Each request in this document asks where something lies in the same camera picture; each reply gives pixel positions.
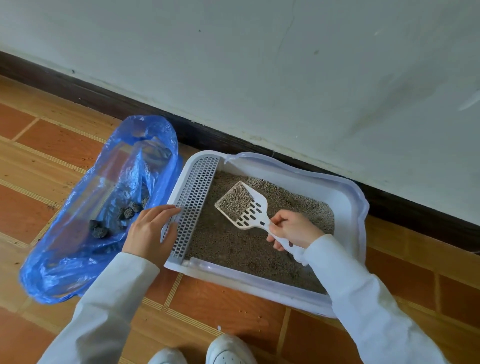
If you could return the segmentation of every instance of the white litter box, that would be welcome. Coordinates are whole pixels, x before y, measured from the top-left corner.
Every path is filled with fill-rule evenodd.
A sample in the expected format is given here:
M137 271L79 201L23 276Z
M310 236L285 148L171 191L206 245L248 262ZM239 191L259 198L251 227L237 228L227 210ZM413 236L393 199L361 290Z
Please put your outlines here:
M178 239L165 267L316 315L335 318L332 301L328 295L274 282L200 259L185 259L190 238L216 170L261 178L290 192L327 203L335 215L334 236L349 254L364 264L365 218L369 204L361 189L345 178L300 170L264 155L240 153L233 156L207 150L193 155L187 161L168 200L169 204L182 207L183 211L175 219L179 223Z

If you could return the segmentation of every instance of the hand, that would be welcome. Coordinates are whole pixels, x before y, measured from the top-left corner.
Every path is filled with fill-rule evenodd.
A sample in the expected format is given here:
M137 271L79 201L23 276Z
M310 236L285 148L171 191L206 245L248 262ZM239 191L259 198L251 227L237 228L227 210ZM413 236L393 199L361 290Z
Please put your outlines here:
M177 240L177 223L170 224L165 239L160 243L162 229L172 216L181 211L174 205L164 205L143 210L130 226L122 252L149 260L157 267L165 265Z
M325 233L313 225L310 220L300 213L288 210L280 210L271 218L270 231L279 238L285 238L290 241L290 246L295 244L301 248L307 249L311 243L324 236ZM285 249L275 240L272 235L268 235L267 241L274 242L273 247L282 252Z

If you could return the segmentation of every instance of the floor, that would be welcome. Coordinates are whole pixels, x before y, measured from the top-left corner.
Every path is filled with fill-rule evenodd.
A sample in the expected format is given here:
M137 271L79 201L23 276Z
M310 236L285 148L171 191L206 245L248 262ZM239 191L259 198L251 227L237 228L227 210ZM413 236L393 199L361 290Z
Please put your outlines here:
M39 305L18 284L18 271L119 122L0 77L2 363L36 363L72 316L77 299ZM185 159L195 152L180 151ZM402 310L452 363L480 363L480 256L374 217L367 235L367 266ZM171 346L201 363L218 327L243 338L260 363L360 363L336 320L172 271L148 291L120 362L147 363Z

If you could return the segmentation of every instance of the white litter scoop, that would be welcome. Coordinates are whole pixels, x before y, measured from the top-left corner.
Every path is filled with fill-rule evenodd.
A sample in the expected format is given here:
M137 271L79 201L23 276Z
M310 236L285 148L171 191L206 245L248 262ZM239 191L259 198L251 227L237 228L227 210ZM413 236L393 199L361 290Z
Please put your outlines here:
M238 182L217 201L215 207L239 229L260 228L265 230L282 244L297 262L305 267L308 265L303 258L305 249L296 245L290 246L288 239L279 238L271 233L271 222L267 215L267 199L250 186L241 181Z

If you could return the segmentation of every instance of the litter box grate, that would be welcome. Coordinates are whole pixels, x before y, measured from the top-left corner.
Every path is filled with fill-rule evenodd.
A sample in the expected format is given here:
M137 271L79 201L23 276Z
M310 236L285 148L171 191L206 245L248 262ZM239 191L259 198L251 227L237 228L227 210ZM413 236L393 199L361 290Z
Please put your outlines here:
M182 213L177 220L178 238L173 246L170 260L175 260L178 264L182 263L187 252L193 229L204 206L219 161L220 157L217 156L205 156L196 161L175 203L177 207L182 208Z

